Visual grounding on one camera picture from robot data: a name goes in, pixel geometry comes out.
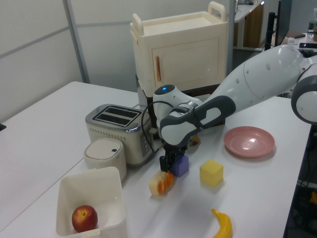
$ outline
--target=toaster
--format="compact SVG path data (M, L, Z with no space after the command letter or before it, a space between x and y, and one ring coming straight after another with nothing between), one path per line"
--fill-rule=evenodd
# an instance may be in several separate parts
M124 106L104 104L86 116L86 126L91 141L102 137L117 139L124 146L126 163L140 165L151 155L152 150L145 136L150 140L151 118L145 112Z

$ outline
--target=red apple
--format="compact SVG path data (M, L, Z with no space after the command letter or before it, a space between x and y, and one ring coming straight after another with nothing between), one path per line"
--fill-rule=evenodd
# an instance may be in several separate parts
M83 205L77 207L73 212L71 221L75 231L78 233L93 230L97 227L97 212L92 206Z

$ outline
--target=black cable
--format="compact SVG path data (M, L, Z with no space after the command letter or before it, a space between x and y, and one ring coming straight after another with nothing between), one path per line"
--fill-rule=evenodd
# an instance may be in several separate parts
M317 163L315 164L315 167L314 167L314 169L313 169L313 171L312 171L312 174L311 174L309 180L307 181L307 185L306 185L306 188L305 188L305 195L307 195L308 185L309 185L309 183L311 182L311 180L312 180L312 178L313 178L313 176L314 176L314 173L315 173L315 170L316 170L316 169L317 169Z
M298 228L300 228L301 225L298 224L297 219L300 217L301 214L298 212L296 214L296 216L294 216L294 208L292 208L291 209L291 215L292 215L293 221L295 222L295 226L294 227L288 226L287 228L288 229L298 229Z
M145 134L144 127L143 127L143 119L144 119L145 112L146 112L147 109L148 109L150 106L152 106L154 103L164 103L164 104L169 105L169 106L172 107L172 108L173 108L173 105L170 104L170 103L168 103L168 102L164 102L164 101L151 102L150 104L148 104L148 105L145 107L145 109L144 109L144 111L143 111L143 113L142 113L142 117L141 117L141 129L142 129L143 135L144 135L144 137L145 137L147 143L149 144L151 150L153 151L153 153L156 153L157 151L159 151L159 149L157 149L156 151L154 150L154 148L153 148L153 146L152 146L152 143L149 141L147 135Z
M302 181L301 181L301 183L300 183L299 187L302 187L303 182L304 182L304 181L305 181L305 179L307 178L307 176L308 176L308 174L309 174L309 170L310 170L309 152L307 151L306 153L307 153L307 163L308 163L308 169L307 169L307 173L306 173L306 175L304 176L304 178L302 179Z
M265 43L264 43L264 47L263 47L262 50L261 50L261 53L263 52L263 50L265 50L266 45L275 47L274 45L270 44L269 42L265 42Z

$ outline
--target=cabinet handle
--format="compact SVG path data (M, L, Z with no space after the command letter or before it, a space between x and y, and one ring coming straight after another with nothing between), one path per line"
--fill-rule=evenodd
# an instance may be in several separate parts
M161 79L160 79L160 68L159 68L159 57L158 57L158 56L155 56L155 61L156 61L156 63L157 63L158 82L160 82Z

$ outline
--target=banana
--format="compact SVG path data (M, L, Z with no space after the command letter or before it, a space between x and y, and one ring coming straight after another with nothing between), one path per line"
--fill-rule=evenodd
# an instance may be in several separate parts
M220 223L220 229L213 238L230 238L232 236L232 224L227 214L218 212L216 209L211 210L216 215Z

